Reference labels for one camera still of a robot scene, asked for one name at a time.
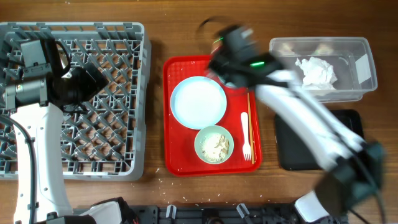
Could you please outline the white paper napkin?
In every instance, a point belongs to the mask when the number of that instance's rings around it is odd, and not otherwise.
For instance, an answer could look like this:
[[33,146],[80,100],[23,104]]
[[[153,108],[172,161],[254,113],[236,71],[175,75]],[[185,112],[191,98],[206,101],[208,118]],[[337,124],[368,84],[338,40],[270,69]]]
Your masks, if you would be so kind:
[[309,60],[297,59],[295,62],[304,74],[302,88],[307,90],[334,90],[334,82],[338,79],[334,68],[327,61],[316,57]]

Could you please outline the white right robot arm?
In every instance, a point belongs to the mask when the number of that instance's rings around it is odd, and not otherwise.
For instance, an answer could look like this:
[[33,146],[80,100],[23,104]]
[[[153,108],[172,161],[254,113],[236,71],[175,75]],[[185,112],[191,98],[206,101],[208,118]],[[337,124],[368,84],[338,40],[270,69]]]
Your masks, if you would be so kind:
[[302,139],[325,176],[294,203],[301,219],[353,212],[369,197],[376,199],[381,222],[387,221],[381,194],[384,148],[367,142],[348,129],[322,103],[301,87],[293,70],[277,56],[258,51],[251,30],[231,24],[227,17],[209,22],[224,24],[215,35],[217,48],[208,68],[230,88],[253,90],[256,98],[274,110]]

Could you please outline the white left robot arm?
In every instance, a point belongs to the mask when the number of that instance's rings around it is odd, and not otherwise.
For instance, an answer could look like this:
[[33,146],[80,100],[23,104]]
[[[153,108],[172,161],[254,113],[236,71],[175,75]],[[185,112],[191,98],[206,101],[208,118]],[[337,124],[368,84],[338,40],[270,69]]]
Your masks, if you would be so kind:
[[74,215],[67,197],[60,134],[66,106],[80,106],[108,83],[92,63],[63,65],[55,39],[21,44],[23,62],[2,98],[10,116],[1,122],[16,133],[18,199],[14,223],[139,223],[122,197],[103,200]]

